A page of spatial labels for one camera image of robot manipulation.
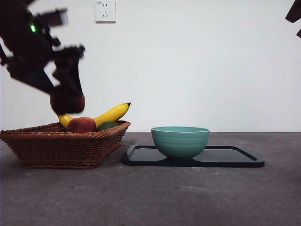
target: wicker basket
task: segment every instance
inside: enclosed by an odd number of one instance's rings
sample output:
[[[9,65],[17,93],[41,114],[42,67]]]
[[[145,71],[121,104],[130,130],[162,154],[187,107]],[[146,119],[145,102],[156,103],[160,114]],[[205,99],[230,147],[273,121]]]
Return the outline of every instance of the wicker basket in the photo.
[[[59,122],[49,125],[3,130],[0,139],[16,154],[25,168],[91,169],[120,146],[131,123],[99,132],[66,132]]]

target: teal ceramic bowl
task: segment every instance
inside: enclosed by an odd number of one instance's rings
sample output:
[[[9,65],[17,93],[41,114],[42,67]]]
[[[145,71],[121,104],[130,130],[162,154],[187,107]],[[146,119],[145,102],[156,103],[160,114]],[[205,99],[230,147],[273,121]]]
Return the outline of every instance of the teal ceramic bowl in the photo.
[[[164,126],[151,129],[156,148],[175,160],[199,155],[207,145],[210,130],[198,127]]]

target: green fruit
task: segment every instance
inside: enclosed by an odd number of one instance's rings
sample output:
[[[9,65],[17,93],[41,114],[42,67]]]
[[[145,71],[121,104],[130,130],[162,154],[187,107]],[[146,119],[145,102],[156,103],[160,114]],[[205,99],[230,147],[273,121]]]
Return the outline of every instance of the green fruit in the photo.
[[[97,127],[97,131],[109,129],[118,126],[118,123],[115,121],[104,121]]]

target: banana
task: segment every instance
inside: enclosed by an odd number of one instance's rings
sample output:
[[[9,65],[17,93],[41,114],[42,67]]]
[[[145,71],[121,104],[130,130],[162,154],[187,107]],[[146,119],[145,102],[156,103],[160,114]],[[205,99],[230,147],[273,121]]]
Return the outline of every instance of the banana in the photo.
[[[68,123],[73,119],[73,117],[68,114],[58,114],[57,117],[65,129],[67,129]]]
[[[125,115],[130,107],[131,103],[122,103],[119,104],[107,112],[97,116],[94,118],[94,121],[96,123],[96,127],[98,127],[101,123],[105,121],[117,121],[119,120],[123,115]]]

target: red apple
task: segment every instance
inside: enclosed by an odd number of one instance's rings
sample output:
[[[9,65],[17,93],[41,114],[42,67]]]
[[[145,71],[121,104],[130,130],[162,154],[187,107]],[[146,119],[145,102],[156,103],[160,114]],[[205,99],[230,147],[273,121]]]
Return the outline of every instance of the red apple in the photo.
[[[56,114],[80,113],[85,107],[85,97],[77,96],[63,86],[56,86],[50,93],[50,105]]]
[[[67,132],[87,133],[96,132],[96,123],[90,117],[73,118],[67,125]]]

